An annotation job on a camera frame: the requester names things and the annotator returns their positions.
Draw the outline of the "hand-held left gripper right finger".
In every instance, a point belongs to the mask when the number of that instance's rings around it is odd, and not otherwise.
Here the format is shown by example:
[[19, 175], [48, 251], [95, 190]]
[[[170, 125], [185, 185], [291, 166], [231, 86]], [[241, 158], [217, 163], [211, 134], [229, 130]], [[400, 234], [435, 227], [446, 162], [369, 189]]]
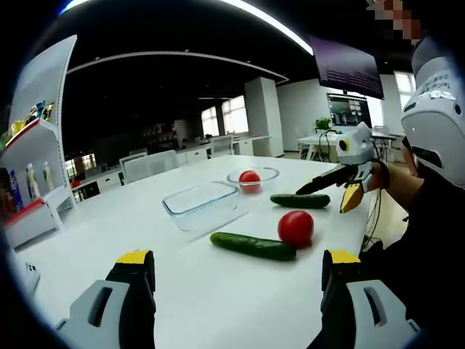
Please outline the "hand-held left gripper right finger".
[[322, 291], [321, 348], [407, 348], [421, 333], [400, 299], [347, 251], [324, 251]]

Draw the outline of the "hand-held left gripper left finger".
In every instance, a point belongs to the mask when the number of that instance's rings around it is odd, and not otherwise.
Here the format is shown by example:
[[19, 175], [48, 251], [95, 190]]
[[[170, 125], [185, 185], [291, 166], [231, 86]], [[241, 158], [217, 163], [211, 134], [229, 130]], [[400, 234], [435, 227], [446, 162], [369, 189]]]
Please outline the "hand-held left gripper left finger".
[[154, 293], [153, 252], [126, 253], [72, 303], [56, 331], [72, 348], [154, 348]]

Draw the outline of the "person's right hand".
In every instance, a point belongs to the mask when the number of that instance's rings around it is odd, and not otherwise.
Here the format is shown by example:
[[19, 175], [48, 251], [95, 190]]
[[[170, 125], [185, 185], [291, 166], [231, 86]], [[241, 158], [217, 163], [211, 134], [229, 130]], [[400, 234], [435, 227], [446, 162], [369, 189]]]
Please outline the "person's right hand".
[[372, 179], [368, 186], [368, 191], [388, 189], [390, 187], [389, 169], [383, 161], [376, 160], [373, 162], [371, 175]]

